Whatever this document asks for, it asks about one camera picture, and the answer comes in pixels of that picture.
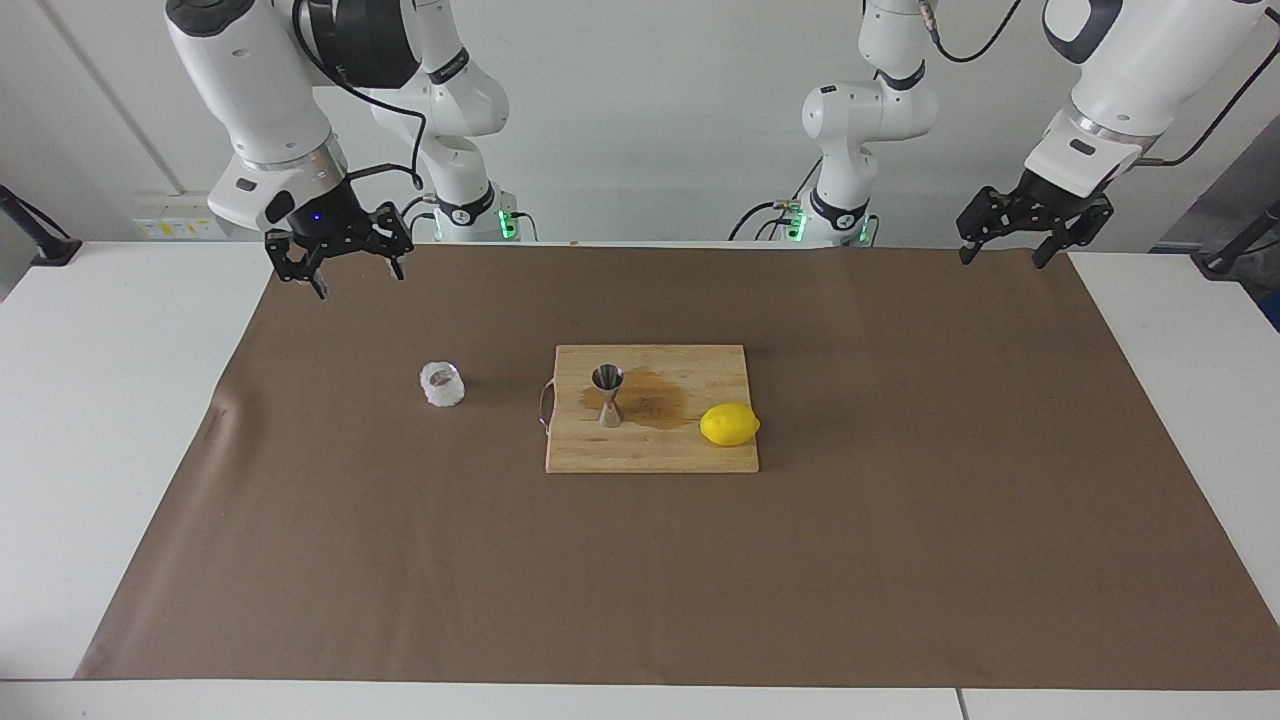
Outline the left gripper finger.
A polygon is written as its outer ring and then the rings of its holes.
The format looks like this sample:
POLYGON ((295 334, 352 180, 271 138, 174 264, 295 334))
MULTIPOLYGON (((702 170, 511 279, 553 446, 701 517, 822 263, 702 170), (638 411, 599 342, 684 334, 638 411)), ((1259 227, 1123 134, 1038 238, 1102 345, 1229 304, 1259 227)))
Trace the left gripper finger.
POLYGON ((1096 199, 1070 220, 1055 219, 1050 224, 1050 234, 1032 254, 1036 269, 1044 269, 1060 252, 1071 247, 1084 247, 1093 242, 1114 215, 1114 205, 1108 199, 1096 199))
POLYGON ((957 215, 957 233, 963 241, 959 258, 963 265, 970 265, 989 241, 1018 229, 1014 217, 1018 201, 1016 193, 1001 193, 995 187, 983 187, 974 195, 957 215))

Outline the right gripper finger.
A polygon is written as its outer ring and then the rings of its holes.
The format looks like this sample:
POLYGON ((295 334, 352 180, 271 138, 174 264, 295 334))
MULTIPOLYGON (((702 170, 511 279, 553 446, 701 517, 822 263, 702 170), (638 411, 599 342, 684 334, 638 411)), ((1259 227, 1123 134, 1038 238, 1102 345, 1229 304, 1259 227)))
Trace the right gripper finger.
POLYGON ((367 215, 365 251, 387 260, 397 281, 404 279, 404 256, 413 251, 413 240, 404 218, 393 202, 384 202, 367 215))
POLYGON ((325 258, 320 251, 296 245, 291 231, 266 231, 264 247, 282 282, 307 284, 321 301, 328 299, 328 287, 320 273, 325 258))

